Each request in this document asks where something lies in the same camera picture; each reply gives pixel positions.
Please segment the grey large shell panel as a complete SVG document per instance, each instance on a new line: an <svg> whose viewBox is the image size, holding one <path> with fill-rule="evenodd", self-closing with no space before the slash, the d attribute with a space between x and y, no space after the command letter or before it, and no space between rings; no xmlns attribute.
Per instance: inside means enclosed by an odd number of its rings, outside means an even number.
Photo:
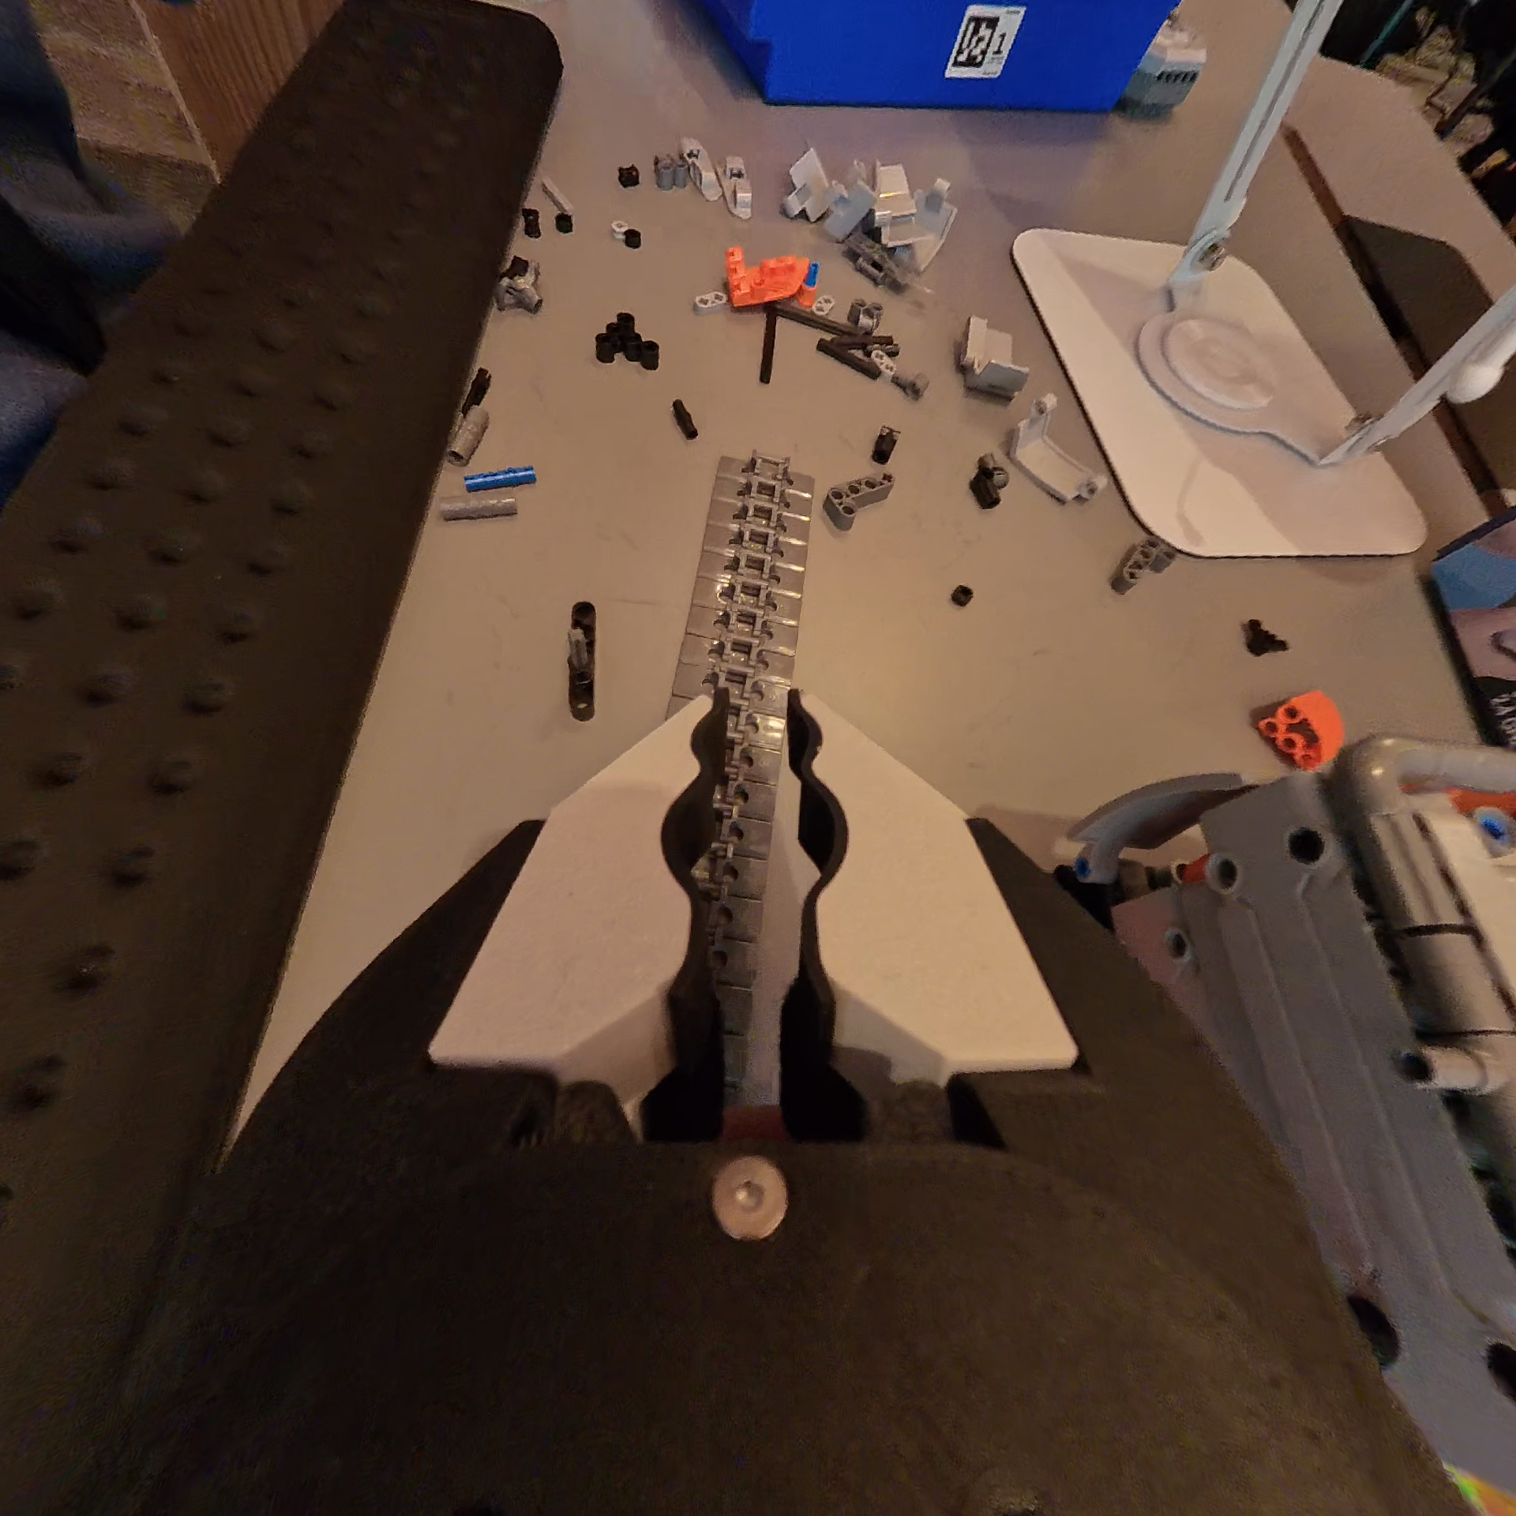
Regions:
<svg viewBox="0 0 1516 1516"><path fill-rule="evenodd" d="M862 233L891 256L921 268L938 256L957 219L949 181L938 178L929 189L914 191L900 162L854 161L846 177L831 184L831 192L820 222L824 235L843 241Z"/></svg>

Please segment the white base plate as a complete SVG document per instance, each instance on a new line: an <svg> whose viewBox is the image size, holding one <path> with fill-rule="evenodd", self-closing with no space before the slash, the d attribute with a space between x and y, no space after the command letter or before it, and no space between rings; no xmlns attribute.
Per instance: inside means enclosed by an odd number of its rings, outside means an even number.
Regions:
<svg viewBox="0 0 1516 1516"><path fill-rule="evenodd" d="M1407 557L1428 522L1393 464L1375 451L1314 473L1263 437L1187 415L1165 418L1142 399L1132 421L1116 404L1143 377L1132 341L1159 311L1181 249L1175 243L1033 229L1012 260L1110 464L1151 535L1199 559ZM1252 331L1296 331L1268 282L1233 259L1197 282L1203 308Z"/></svg>

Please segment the grey metal disc bracket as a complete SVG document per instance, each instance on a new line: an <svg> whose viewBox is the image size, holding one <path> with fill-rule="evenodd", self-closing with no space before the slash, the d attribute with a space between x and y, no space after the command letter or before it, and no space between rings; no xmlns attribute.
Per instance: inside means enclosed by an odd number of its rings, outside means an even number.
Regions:
<svg viewBox="0 0 1516 1516"><path fill-rule="evenodd" d="M1355 409L1296 331L1161 312L1140 328L1135 355L1151 388L1216 431L1271 440L1311 464L1350 437Z"/></svg>

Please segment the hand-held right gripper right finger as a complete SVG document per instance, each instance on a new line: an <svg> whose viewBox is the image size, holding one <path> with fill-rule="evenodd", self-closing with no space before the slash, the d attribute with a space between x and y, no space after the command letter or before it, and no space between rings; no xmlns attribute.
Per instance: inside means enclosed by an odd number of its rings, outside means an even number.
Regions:
<svg viewBox="0 0 1516 1516"><path fill-rule="evenodd" d="M786 1132L856 1141L959 1077L1074 1069L971 818L810 693L788 693L785 739L815 871L782 1003Z"/></svg>

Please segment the orange curved toy piece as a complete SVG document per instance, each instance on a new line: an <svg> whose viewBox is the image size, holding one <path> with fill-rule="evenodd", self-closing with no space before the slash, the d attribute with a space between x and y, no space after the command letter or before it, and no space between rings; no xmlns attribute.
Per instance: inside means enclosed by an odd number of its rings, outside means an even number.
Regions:
<svg viewBox="0 0 1516 1516"><path fill-rule="evenodd" d="M1345 745L1345 723L1325 691L1285 698L1255 720L1255 731L1271 751L1293 769L1314 774L1331 764Z"/></svg>

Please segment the toy vehicle with orange wheels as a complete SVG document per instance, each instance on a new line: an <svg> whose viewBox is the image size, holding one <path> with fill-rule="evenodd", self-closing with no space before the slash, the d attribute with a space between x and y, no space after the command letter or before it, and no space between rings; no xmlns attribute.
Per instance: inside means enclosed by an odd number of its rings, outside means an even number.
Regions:
<svg viewBox="0 0 1516 1516"><path fill-rule="evenodd" d="M1368 736L1071 826L1072 878L1219 1055L1380 1372L1478 1513L1514 1492L1513 751Z"/></svg>

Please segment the light grey holed curved panel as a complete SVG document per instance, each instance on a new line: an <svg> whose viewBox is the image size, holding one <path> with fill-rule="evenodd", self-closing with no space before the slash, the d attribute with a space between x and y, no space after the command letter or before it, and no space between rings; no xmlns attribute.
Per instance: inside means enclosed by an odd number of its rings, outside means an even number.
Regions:
<svg viewBox="0 0 1516 1516"><path fill-rule="evenodd" d="M963 323L957 341L957 372L968 393L1001 402L1014 401L1030 377L1030 368L1014 360L1012 335L996 330L981 314L970 316Z"/></svg>

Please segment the dark studded panel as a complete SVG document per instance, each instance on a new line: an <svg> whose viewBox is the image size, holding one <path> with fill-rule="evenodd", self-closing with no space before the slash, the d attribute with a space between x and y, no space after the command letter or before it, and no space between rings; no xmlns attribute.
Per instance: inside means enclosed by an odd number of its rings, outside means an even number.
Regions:
<svg viewBox="0 0 1516 1516"><path fill-rule="evenodd" d="M561 77L344 4L5 508L3 1513L88 1473L237 1113Z"/></svg>

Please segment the printed toy packaging box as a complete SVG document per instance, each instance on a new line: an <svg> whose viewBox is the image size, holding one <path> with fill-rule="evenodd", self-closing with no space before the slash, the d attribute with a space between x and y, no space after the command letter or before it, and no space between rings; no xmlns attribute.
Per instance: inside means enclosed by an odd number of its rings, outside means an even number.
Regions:
<svg viewBox="0 0 1516 1516"><path fill-rule="evenodd" d="M1514 507L1448 541L1426 593L1481 737L1514 748Z"/></svg>

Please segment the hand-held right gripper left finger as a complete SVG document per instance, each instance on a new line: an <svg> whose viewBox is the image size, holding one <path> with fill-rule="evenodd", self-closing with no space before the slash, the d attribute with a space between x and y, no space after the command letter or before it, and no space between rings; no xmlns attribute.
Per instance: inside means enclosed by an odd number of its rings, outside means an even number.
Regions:
<svg viewBox="0 0 1516 1516"><path fill-rule="evenodd" d="M698 696L551 810L433 1036L436 1066L598 1085L654 1140L718 1135L701 871L726 747L726 693Z"/></svg>

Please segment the grey ribbed part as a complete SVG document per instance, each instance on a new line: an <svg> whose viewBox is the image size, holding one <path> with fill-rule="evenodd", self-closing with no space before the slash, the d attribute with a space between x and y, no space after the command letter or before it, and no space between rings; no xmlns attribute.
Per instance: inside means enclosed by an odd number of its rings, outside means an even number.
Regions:
<svg viewBox="0 0 1516 1516"><path fill-rule="evenodd" d="M1206 63L1203 36L1172 11L1127 80L1115 109L1157 118L1184 104Z"/></svg>

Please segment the orange ridged wedge panel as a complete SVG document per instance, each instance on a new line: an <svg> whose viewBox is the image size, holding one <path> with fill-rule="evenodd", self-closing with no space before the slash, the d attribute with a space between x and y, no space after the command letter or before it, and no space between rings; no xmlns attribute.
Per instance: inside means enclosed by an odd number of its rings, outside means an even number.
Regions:
<svg viewBox="0 0 1516 1516"><path fill-rule="evenodd" d="M728 303L748 309L797 297L812 276L813 260L804 256L780 256L748 265L744 249L731 245L725 252Z"/></svg>

